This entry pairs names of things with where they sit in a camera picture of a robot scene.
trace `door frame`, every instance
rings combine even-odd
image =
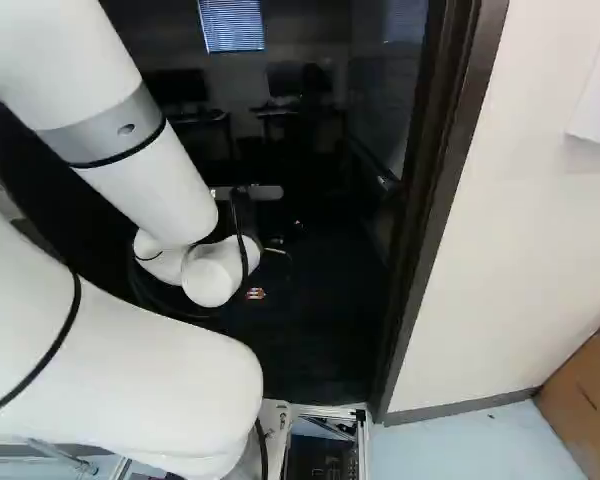
[[[509,0],[431,0],[369,409],[384,421],[478,122]]]

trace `screw hole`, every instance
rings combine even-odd
[[[129,135],[135,129],[136,126],[133,123],[127,123],[118,129],[118,135]]]

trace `baseboard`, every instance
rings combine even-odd
[[[397,412],[387,412],[384,417],[384,425],[400,425],[402,423],[419,422],[438,417],[448,417],[458,413],[472,412],[474,410],[483,410],[485,408],[499,407],[509,403],[521,402],[534,396],[539,387],[525,388],[517,392],[501,393],[491,397],[477,398],[475,400],[465,400],[463,402],[448,403],[446,405],[436,405],[435,407],[417,408],[415,410],[402,410]]]

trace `light blue floor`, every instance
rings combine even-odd
[[[530,400],[375,425],[370,443],[371,480],[586,480]]]

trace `computer monitor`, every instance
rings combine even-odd
[[[330,75],[317,63],[296,61],[267,65],[267,81],[271,97],[299,97],[306,93],[330,93]]]
[[[154,70],[143,74],[145,84],[159,105],[200,103],[209,100],[204,70]]]

